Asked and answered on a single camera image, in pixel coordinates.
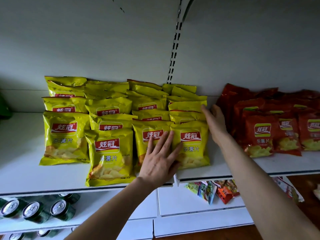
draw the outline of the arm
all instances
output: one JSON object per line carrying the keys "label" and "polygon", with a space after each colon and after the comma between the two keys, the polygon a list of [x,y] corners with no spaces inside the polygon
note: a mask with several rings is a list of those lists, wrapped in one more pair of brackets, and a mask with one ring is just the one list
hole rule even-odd
{"label": "arm", "polygon": [[320,239],[319,230],[298,206],[227,133],[221,109],[213,105],[212,113],[204,106],[202,110],[212,138],[221,148],[241,197],[262,238]]}
{"label": "arm", "polygon": [[181,146],[168,157],[173,131],[164,132],[152,151],[153,138],[149,140],[140,174],[128,186],[105,203],[92,216],[74,230],[65,240],[111,239],[115,240],[138,205],[155,189],[176,173],[179,164],[174,160]]}

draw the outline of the brown wooden floor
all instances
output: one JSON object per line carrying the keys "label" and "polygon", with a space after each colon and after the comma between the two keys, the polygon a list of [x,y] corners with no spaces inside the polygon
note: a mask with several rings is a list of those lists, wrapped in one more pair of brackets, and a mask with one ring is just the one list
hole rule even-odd
{"label": "brown wooden floor", "polygon": [[[299,175],[288,177],[296,189],[301,193],[304,202],[299,203],[299,208],[320,229],[320,201],[314,196],[312,190],[320,184],[320,174]],[[262,240],[257,228],[239,226],[221,230],[190,233],[176,236],[157,238],[159,240]]]}

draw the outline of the hand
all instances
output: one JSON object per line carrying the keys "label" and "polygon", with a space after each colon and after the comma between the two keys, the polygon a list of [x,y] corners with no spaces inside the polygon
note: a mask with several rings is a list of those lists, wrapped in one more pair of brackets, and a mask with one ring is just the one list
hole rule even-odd
{"label": "hand", "polygon": [[168,132],[165,131],[154,149],[152,144],[153,137],[150,137],[146,156],[143,160],[139,173],[139,177],[148,183],[153,190],[162,186],[171,179],[180,165],[175,161],[175,159],[182,149],[182,143],[180,143],[174,151],[167,156],[174,137],[174,131],[170,131],[168,138],[167,136]]}
{"label": "hand", "polygon": [[222,135],[228,135],[223,113],[220,107],[215,104],[212,105],[211,112],[204,105],[201,106],[201,109],[206,117],[212,139],[219,145],[219,138]]}

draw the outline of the forearm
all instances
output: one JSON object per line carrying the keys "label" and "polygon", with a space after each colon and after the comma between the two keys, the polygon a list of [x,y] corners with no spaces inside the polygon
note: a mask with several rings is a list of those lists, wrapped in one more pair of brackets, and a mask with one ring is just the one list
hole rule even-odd
{"label": "forearm", "polygon": [[142,178],[136,178],[65,239],[115,240],[134,210],[152,191]]}
{"label": "forearm", "polygon": [[219,146],[263,239],[320,239],[318,229],[229,134],[220,135]]}

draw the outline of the can lid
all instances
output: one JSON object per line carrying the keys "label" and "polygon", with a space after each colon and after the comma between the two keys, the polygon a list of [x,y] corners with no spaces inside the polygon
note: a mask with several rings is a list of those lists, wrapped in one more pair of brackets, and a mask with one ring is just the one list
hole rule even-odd
{"label": "can lid", "polygon": [[39,230],[38,232],[37,232],[37,234],[38,234],[38,236],[39,237],[44,237],[44,236],[47,236],[48,234],[49,234],[49,232],[50,232],[50,230]]}
{"label": "can lid", "polygon": [[32,202],[30,204],[28,204],[22,211],[22,216],[24,218],[28,218],[33,216],[34,214],[37,213],[38,209],[40,207],[40,203],[39,202]]}
{"label": "can lid", "polygon": [[11,200],[4,204],[1,208],[1,214],[6,216],[14,212],[19,206],[18,200]]}
{"label": "can lid", "polygon": [[51,214],[58,215],[66,208],[67,203],[65,200],[59,200],[53,204],[51,207]]}
{"label": "can lid", "polygon": [[69,194],[69,193],[60,193],[59,196],[65,197],[65,196],[67,196],[68,194]]}
{"label": "can lid", "polygon": [[22,239],[22,232],[20,233],[13,233],[10,235],[9,240],[20,240]]}

